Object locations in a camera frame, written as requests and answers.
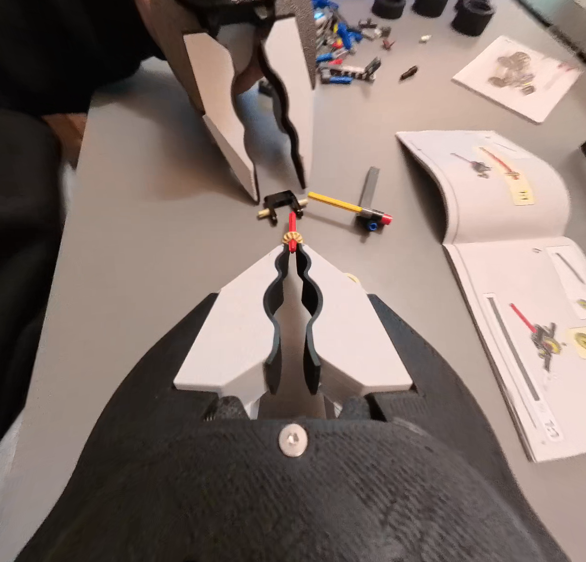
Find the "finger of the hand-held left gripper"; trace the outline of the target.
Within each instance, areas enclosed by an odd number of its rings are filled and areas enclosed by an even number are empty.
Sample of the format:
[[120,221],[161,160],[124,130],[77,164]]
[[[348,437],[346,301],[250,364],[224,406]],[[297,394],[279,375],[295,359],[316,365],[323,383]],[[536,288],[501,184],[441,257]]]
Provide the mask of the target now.
[[260,66],[273,88],[277,125],[287,135],[292,165],[303,190],[313,158],[313,88],[294,16],[274,21],[260,42]]
[[205,32],[184,35],[203,121],[242,188],[255,204],[259,188],[255,165],[245,147],[245,127],[234,106],[236,78],[230,50]]

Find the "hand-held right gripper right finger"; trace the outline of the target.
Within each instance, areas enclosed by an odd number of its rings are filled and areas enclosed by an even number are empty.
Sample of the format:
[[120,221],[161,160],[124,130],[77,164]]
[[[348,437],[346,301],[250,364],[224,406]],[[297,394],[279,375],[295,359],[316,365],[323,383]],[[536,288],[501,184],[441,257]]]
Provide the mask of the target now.
[[296,252],[306,324],[304,378],[312,395],[405,391],[413,379],[363,287],[307,245]]

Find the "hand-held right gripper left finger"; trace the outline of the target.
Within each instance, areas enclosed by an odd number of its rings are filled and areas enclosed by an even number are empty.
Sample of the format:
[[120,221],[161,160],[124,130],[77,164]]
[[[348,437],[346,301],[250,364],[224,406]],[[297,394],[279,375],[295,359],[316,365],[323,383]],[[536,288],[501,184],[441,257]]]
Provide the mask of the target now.
[[218,396],[276,394],[281,382],[281,330],[290,254],[278,245],[225,285],[173,381],[179,390]]

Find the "black lego frame with pins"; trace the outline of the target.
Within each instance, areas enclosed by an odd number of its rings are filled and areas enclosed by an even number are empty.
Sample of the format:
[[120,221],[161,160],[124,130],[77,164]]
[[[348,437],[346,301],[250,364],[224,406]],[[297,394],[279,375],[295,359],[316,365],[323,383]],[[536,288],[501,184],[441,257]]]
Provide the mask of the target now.
[[282,207],[289,208],[300,219],[304,216],[307,204],[307,199],[298,199],[290,190],[269,194],[263,199],[263,208],[257,212],[257,219],[267,219],[270,225],[275,227],[278,224],[277,209]]

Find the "person's left forearm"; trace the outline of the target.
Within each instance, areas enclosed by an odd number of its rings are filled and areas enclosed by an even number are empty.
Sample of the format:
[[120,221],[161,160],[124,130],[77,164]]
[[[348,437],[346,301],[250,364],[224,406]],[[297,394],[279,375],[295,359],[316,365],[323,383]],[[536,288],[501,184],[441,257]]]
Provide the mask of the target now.
[[151,57],[150,0],[1,0],[2,109],[84,112]]

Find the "pile of lego pieces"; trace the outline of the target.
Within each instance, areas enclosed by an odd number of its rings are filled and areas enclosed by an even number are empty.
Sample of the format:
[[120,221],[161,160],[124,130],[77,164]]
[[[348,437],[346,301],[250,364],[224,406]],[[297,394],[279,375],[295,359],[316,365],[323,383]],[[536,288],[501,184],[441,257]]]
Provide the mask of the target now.
[[322,85],[350,85],[354,82],[372,84],[382,66],[381,58],[374,57],[365,66],[348,63],[362,41],[381,41],[383,49],[390,50],[391,28],[381,26],[371,18],[351,26],[342,16],[333,0],[311,0],[316,29],[316,74]]

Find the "grey lego beam assembly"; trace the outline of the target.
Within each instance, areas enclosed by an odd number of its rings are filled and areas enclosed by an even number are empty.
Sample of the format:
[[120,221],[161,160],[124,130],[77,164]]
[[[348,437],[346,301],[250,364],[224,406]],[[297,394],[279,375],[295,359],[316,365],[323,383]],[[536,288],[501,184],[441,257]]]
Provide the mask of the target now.
[[358,204],[352,204],[315,192],[308,192],[308,200],[323,203],[355,215],[356,223],[366,232],[372,233],[391,225],[392,215],[371,206],[377,187],[380,170],[370,167],[367,171]]

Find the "person's left hand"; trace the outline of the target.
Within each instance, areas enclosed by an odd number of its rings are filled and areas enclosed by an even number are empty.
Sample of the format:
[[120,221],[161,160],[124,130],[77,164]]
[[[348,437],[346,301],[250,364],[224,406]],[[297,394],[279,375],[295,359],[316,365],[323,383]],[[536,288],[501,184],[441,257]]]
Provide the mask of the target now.
[[[157,37],[157,28],[154,26],[153,11],[150,0],[134,0],[134,2],[145,28],[157,45],[157,48],[160,49],[161,47]],[[251,55],[246,68],[237,66],[236,73],[238,75],[234,81],[234,90],[236,94],[242,94],[263,77],[256,54],[253,53]]]

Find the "open instruction booklet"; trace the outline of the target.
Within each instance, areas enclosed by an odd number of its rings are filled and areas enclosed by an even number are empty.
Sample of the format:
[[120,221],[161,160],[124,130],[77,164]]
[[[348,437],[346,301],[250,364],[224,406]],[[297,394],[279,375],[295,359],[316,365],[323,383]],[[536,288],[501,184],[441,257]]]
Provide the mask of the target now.
[[533,462],[585,455],[585,254],[544,160],[494,131],[402,131],[443,198],[443,247]]

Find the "white parts sheet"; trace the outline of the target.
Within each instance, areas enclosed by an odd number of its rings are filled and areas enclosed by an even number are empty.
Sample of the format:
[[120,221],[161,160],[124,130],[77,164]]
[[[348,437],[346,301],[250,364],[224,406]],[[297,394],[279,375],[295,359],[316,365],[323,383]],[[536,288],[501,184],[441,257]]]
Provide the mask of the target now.
[[452,80],[532,123],[542,124],[584,71],[573,57],[555,59],[500,36]]

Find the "person's black clothed body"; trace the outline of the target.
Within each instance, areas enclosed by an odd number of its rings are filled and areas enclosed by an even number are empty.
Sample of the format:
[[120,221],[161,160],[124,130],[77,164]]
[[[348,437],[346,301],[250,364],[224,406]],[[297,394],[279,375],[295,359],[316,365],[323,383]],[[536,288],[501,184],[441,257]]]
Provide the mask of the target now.
[[23,410],[63,231],[60,142],[1,109],[1,437]]

